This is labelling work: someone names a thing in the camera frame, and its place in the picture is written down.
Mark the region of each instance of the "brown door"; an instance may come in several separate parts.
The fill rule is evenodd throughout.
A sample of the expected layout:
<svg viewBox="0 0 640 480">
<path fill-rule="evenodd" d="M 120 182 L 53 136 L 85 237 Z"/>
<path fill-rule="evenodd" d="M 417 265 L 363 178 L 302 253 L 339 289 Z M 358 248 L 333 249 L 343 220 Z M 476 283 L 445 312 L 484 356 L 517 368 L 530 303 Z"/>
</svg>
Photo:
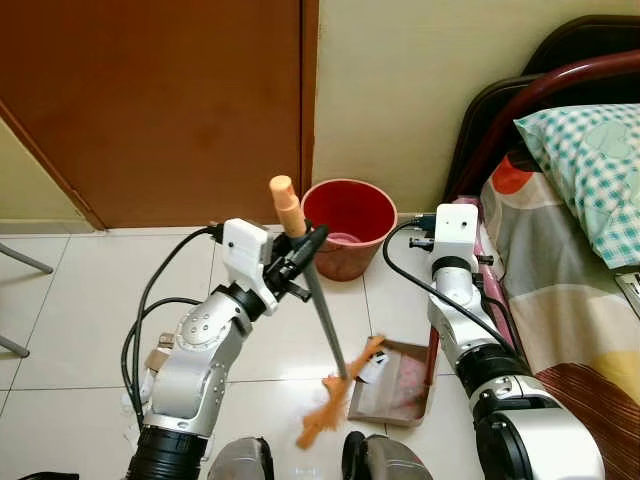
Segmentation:
<svg viewBox="0 0 640 480">
<path fill-rule="evenodd" d="M 2 114 L 94 225 L 275 219 L 301 181 L 299 0 L 5 1 Z"/>
</svg>

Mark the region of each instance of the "colorful bedsheet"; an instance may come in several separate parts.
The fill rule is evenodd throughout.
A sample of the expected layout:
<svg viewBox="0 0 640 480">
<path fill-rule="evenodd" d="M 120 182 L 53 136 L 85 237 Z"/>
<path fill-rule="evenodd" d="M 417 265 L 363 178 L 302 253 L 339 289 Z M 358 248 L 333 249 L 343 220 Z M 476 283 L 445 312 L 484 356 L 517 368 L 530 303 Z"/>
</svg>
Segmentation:
<svg viewBox="0 0 640 480">
<path fill-rule="evenodd" d="M 531 368 L 590 429 L 607 478 L 640 478 L 640 319 L 522 148 L 485 183 L 484 222 Z"/>
</svg>

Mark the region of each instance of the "bed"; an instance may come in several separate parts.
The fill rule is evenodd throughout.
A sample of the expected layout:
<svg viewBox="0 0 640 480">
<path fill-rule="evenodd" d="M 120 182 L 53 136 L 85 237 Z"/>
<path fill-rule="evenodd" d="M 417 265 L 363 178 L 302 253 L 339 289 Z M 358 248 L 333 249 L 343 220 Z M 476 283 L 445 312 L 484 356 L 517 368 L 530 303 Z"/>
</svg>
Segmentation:
<svg viewBox="0 0 640 480">
<path fill-rule="evenodd" d="M 607 478 L 640 478 L 640 318 L 513 120 L 550 107 L 640 103 L 640 17 L 589 16 L 550 35 L 519 77 L 470 104 L 444 201 L 478 204 L 510 315 L 501 332 L 593 434 Z"/>
</svg>

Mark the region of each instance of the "pillow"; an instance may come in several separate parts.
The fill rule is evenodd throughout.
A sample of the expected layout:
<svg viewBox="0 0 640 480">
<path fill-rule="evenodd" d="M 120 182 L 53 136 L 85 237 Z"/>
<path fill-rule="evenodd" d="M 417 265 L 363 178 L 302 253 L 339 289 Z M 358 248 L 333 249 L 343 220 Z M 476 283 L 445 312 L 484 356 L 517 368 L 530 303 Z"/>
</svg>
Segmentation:
<svg viewBox="0 0 640 480">
<path fill-rule="evenodd" d="M 551 108 L 514 123 L 607 266 L 640 264 L 640 104 Z"/>
</svg>

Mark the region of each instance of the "red trash bin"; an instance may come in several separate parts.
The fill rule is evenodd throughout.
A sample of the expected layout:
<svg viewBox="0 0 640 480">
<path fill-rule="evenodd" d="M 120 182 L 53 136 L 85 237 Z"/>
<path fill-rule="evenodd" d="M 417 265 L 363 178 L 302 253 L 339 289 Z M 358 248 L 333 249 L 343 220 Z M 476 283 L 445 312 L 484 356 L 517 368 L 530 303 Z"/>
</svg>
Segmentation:
<svg viewBox="0 0 640 480">
<path fill-rule="evenodd" d="M 302 210 L 314 225 L 329 227 L 315 264 L 322 275 L 339 282 L 364 273 L 398 221 L 389 195 L 370 183 L 346 178 L 312 187 L 302 199 Z"/>
</svg>

